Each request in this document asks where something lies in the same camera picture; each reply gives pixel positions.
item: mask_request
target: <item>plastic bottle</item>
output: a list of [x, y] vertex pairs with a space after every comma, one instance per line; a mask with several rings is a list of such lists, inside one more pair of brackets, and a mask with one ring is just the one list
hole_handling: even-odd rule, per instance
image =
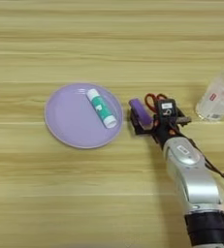
[[206, 94], [196, 106], [198, 115], [208, 121], [218, 121], [224, 116], [224, 72], [216, 77]]

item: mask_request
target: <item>bottle cap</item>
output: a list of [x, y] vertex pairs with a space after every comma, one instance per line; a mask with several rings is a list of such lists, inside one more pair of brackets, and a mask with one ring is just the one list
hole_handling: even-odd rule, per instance
[[88, 99], [90, 102], [92, 102], [92, 100], [95, 98], [95, 97], [98, 97], [100, 96], [99, 92], [96, 90], [96, 89], [89, 89], [86, 93]]
[[117, 121], [113, 115], [110, 115], [104, 119], [104, 124], [107, 128], [113, 128], [116, 126]]

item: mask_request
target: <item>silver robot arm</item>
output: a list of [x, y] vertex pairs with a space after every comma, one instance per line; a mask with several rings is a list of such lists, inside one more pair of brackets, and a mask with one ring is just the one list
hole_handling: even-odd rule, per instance
[[193, 247], [224, 248], [224, 206], [204, 155], [184, 137], [168, 139], [163, 152]]
[[[147, 97], [145, 103], [150, 107]], [[163, 149], [170, 177], [176, 183], [183, 206], [191, 244], [195, 248], [224, 248], [224, 206], [216, 182], [209, 173], [204, 155], [178, 128], [190, 118], [174, 99], [159, 94], [153, 97], [151, 118], [138, 99], [130, 101], [136, 135], [151, 135]]]

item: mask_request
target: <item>wooden table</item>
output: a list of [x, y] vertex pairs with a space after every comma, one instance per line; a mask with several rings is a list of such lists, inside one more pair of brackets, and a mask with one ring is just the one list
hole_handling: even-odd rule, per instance
[[133, 136], [125, 116], [109, 145], [67, 147], [48, 132], [44, 106], [76, 81], [104, 85], [125, 113], [131, 98], [163, 92], [193, 117], [184, 133], [224, 171], [224, 120], [194, 112], [221, 70], [223, 0], [0, 1], [0, 247], [190, 247], [151, 139]]

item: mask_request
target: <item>glue stick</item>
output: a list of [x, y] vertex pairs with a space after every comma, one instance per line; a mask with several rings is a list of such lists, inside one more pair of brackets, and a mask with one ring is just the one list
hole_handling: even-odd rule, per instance
[[101, 118], [106, 128], [115, 127], [117, 124], [117, 121], [114, 115], [112, 115], [112, 112], [106, 105], [104, 99], [99, 94], [99, 92], [96, 89], [90, 89], [87, 91], [86, 96], [91, 102], [92, 106], [96, 110], [97, 114]]

